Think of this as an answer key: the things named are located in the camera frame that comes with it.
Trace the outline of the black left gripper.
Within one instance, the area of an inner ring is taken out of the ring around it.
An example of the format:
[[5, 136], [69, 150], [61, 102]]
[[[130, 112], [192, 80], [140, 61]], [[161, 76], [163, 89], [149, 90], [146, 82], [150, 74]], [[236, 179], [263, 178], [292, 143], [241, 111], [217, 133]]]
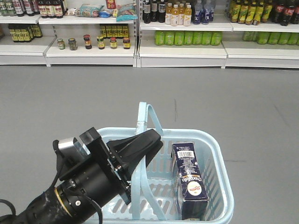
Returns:
[[[129, 204], [131, 192], [128, 180], [133, 171], [143, 157], [147, 167], [163, 146], [161, 136], [154, 129], [129, 138], [111, 140], [107, 143], [108, 148], [94, 127], [79, 137], [90, 154], [62, 175], [65, 181], [58, 188], [69, 201], [72, 197], [81, 197], [98, 205], [106, 205], [117, 195]], [[119, 163], [123, 168], [117, 175], [115, 168]]]

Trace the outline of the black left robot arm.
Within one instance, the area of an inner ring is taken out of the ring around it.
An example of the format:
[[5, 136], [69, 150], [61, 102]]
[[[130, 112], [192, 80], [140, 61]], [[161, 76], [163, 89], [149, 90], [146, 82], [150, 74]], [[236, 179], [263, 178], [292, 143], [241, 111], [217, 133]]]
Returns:
[[49, 188], [17, 214], [0, 218], [3, 224], [82, 224], [93, 214], [102, 221], [102, 207], [116, 196], [131, 203], [131, 177], [144, 159], [150, 163], [163, 146], [153, 129], [104, 142], [95, 128], [78, 139], [55, 140], [57, 173]]

